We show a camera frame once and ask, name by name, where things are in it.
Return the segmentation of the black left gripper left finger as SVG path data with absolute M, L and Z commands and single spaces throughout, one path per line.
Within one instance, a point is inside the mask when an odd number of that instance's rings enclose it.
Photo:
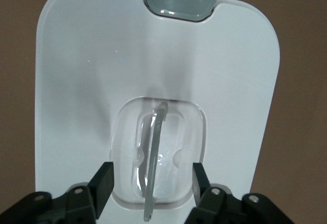
M 87 184 L 57 198 L 42 191 L 26 195 L 1 213 L 1 223 L 96 223 L 113 188 L 113 163 L 104 162 Z

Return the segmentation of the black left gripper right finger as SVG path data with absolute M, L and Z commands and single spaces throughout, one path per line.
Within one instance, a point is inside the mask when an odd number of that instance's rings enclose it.
M 192 190 L 196 206 L 186 223 L 292 223 L 268 197 L 259 193 L 235 198 L 213 186 L 201 163 L 193 163 Z

